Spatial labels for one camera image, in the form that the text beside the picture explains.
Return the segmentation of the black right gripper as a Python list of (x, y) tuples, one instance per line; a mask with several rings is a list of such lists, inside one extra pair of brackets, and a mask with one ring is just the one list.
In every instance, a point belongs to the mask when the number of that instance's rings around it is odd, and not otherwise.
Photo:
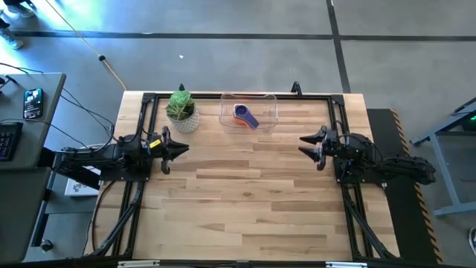
[(326, 166), (327, 157), (339, 157), (344, 145), (340, 142), (337, 130), (330, 130), (323, 125), (319, 131), (312, 135), (299, 138), (308, 144), (316, 144), (316, 147), (299, 147), (299, 151), (308, 156), (313, 162), (317, 162), (317, 170), (323, 170)]

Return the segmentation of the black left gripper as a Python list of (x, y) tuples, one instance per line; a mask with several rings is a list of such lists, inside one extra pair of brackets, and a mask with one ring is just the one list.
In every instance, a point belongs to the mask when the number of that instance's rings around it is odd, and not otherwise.
[[(159, 135), (157, 132), (154, 132), (147, 143), (148, 156), (152, 159), (161, 159), (161, 172), (163, 174), (170, 173), (170, 167), (168, 164), (169, 160), (173, 161), (189, 149), (188, 144), (183, 144), (172, 139), (170, 139), (169, 142), (169, 137), (170, 130), (167, 126), (164, 126), (162, 127), (162, 133)], [(150, 148), (149, 143), (156, 139), (160, 139), (161, 144), (155, 146), (154, 148)]]

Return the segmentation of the blue measuring cup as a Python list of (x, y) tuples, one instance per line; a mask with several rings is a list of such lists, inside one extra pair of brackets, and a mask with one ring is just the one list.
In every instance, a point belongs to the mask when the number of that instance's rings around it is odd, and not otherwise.
[(260, 125), (258, 120), (251, 114), (251, 110), (249, 108), (248, 108), (247, 120), (248, 120), (248, 125), (246, 126), (253, 130), (258, 128), (258, 126)]

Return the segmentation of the clear plastic basket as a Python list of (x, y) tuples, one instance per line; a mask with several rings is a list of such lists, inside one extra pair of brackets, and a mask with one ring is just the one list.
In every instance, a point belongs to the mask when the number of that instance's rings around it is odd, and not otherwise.
[[(255, 130), (237, 124), (233, 118), (235, 104), (245, 104), (260, 125)], [(277, 97), (275, 95), (238, 95), (224, 93), (219, 104), (219, 122), (228, 134), (269, 134), (278, 123)]]

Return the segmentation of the white triangle-patterned planter pot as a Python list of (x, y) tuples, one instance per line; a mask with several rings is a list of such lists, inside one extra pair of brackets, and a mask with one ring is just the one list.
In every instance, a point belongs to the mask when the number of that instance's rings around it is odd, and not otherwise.
[(200, 123), (199, 111), (197, 108), (193, 110), (193, 114), (183, 120), (169, 118), (175, 130), (179, 133), (191, 133), (196, 130)]

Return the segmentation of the green potted plant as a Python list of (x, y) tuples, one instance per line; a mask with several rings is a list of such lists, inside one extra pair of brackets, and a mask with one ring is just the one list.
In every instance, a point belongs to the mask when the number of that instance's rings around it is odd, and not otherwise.
[(195, 109), (194, 99), (188, 91), (174, 92), (167, 105), (167, 116), (175, 121), (183, 121), (189, 118)]

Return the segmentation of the white paper sheet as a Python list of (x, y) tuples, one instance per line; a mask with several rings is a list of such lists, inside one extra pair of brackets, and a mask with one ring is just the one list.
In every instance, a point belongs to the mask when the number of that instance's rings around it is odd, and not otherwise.
[(73, 179), (68, 179), (64, 195), (67, 197), (93, 197), (97, 196), (98, 193), (99, 191), (96, 189), (76, 182)]

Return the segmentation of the black hazard-striped floor mat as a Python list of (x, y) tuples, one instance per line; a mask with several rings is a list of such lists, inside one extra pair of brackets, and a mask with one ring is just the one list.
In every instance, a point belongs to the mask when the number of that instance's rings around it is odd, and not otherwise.
[[(410, 155), (395, 111), (368, 109), (367, 115), (374, 143), (385, 158)], [(400, 256), (411, 262), (441, 264), (443, 257), (419, 184), (406, 178), (392, 179), (385, 193)]]

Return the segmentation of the black smartphone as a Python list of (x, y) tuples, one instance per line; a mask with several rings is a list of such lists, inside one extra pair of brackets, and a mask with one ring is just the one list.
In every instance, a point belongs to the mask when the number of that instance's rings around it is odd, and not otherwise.
[(43, 90), (41, 88), (24, 91), (23, 118), (37, 119), (42, 117)]

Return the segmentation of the grey desk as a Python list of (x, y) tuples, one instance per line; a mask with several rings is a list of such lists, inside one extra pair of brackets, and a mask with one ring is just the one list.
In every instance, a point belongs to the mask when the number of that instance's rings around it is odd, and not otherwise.
[[(22, 124), (11, 161), (0, 162), (0, 264), (24, 260), (36, 224), (49, 167), (38, 166), (66, 75), (63, 73), (12, 74), (0, 95), (0, 124)], [(27, 121), (24, 93), (42, 90), (42, 115)]]

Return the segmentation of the black keyboard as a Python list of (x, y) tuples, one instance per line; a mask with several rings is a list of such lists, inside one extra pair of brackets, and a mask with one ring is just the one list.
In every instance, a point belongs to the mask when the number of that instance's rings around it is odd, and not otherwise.
[(23, 123), (0, 123), (0, 162), (11, 162), (22, 135)]

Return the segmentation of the person's grey shoe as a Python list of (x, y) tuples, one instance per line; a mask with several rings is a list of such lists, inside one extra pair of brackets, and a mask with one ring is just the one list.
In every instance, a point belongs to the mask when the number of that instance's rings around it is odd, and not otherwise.
[(35, 13), (22, 5), (24, 0), (2, 0), (9, 12), (20, 15), (23, 18), (31, 18)]
[(20, 49), (24, 43), (18, 39), (8, 28), (0, 28), (0, 37), (13, 49)]

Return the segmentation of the black table frame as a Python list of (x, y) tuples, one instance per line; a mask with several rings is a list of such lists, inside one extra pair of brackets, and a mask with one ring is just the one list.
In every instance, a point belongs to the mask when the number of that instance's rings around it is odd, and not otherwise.
[(172, 133), (190, 149), (145, 185), (135, 259), (348, 261), (341, 189), (301, 138), (329, 123), (326, 100), (279, 100), (269, 133), (220, 123), (220, 96), (198, 100), (199, 127)]

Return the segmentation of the silver metal bracket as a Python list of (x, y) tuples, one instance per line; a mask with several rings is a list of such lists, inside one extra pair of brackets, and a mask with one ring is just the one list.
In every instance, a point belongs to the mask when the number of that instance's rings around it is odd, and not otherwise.
[(117, 268), (161, 268), (161, 266), (160, 266), (160, 261), (129, 260), (129, 261), (119, 261)]

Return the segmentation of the blue-grey metal frame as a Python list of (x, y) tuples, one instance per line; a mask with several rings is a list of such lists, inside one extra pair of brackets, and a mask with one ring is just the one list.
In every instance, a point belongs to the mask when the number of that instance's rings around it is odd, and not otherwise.
[(451, 204), (434, 210), (437, 217), (476, 212), (476, 201), (463, 202), (454, 181), (476, 183), (476, 97), (456, 108), (444, 121), (410, 140), (433, 147)]

